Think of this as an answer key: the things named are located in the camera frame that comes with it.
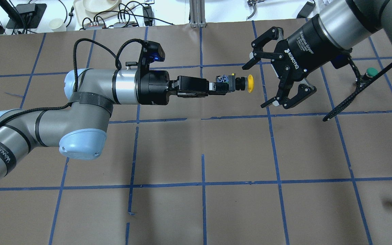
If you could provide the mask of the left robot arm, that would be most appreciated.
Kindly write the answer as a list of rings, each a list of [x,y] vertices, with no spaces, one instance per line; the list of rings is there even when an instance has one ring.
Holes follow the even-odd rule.
[[[115,104],[166,105],[169,96],[205,97],[220,92],[207,79],[146,69],[79,69],[65,78],[69,105],[0,111],[0,180],[36,147],[57,147],[72,159],[98,158]]]

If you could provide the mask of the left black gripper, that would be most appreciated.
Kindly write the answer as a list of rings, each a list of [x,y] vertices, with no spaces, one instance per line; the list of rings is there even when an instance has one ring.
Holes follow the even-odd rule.
[[[170,96],[203,98],[216,91],[215,83],[197,77],[178,76],[176,90],[172,87],[168,71],[136,72],[136,96],[139,104],[167,105]]]

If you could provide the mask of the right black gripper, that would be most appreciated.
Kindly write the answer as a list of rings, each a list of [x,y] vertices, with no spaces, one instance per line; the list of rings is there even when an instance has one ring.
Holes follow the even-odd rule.
[[[250,60],[242,69],[249,70],[261,59],[270,59],[280,80],[276,95],[261,104],[261,108],[273,104],[287,110],[316,93],[317,88],[307,81],[308,74],[353,48],[353,38],[348,33],[350,25],[345,21],[335,14],[317,14],[286,38],[283,28],[272,27],[252,41]],[[272,40],[277,41],[274,52],[265,52],[263,48]],[[297,94],[289,98],[295,82]]]

